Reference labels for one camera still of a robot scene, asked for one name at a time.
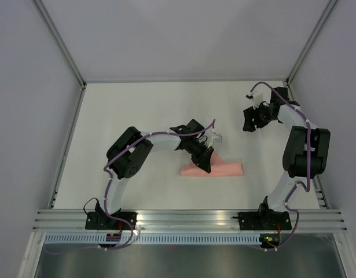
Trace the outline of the pink cloth napkin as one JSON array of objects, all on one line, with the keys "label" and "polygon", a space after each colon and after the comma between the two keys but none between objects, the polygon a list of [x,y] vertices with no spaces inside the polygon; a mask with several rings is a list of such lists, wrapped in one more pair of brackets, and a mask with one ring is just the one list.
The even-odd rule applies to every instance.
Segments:
[{"label": "pink cloth napkin", "polygon": [[225,162],[216,152],[211,156],[210,160],[211,172],[200,169],[195,164],[190,162],[188,165],[181,168],[180,176],[182,177],[200,177],[200,178],[215,178],[215,177],[239,177],[244,175],[243,165],[241,162]]}]

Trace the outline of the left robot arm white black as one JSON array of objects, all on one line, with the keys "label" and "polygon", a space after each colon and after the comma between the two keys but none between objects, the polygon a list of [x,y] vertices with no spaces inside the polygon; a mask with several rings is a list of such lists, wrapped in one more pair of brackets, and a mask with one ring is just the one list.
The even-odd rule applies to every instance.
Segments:
[{"label": "left robot arm white black", "polygon": [[118,225],[118,212],[130,178],[142,168],[147,157],[157,151],[186,151],[195,166],[211,172],[212,146],[200,141],[205,132],[215,127],[213,120],[207,127],[192,119],[187,125],[171,127],[165,131],[142,132],[131,126],[108,149],[104,171],[109,175],[103,201],[99,202],[99,223],[105,229]]}]

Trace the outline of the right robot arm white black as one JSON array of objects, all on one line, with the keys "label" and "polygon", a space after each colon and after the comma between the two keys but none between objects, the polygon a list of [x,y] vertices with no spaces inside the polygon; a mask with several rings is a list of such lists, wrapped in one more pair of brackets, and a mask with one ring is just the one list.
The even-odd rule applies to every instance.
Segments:
[{"label": "right robot arm white black", "polygon": [[269,101],[251,89],[246,96],[252,105],[243,111],[243,131],[255,132],[272,121],[282,123],[289,131],[282,155],[284,172],[271,194],[255,213],[238,214],[242,229],[274,230],[277,226],[290,230],[289,201],[302,188],[311,189],[312,179],[325,171],[331,133],[312,124],[297,101],[290,100],[286,87],[272,87]]}]

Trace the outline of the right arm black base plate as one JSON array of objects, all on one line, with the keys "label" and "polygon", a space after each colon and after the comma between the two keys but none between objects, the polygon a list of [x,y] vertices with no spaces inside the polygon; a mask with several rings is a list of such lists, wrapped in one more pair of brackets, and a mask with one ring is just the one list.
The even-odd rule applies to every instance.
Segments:
[{"label": "right arm black base plate", "polygon": [[233,219],[238,220],[241,231],[290,231],[291,220],[287,212],[268,211],[239,212]]}]

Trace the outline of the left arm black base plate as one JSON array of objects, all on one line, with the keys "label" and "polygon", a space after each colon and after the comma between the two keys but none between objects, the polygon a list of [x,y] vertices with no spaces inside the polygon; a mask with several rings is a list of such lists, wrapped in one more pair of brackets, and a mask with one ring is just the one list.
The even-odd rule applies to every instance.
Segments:
[{"label": "left arm black base plate", "polygon": [[[114,213],[113,217],[124,219],[128,221],[133,228],[137,223],[137,213],[134,211],[120,211]],[[85,230],[95,230],[95,231],[111,231],[111,230],[126,230],[130,231],[129,225],[123,221],[118,221],[109,218],[103,211],[100,212],[89,212],[87,214]]]}]

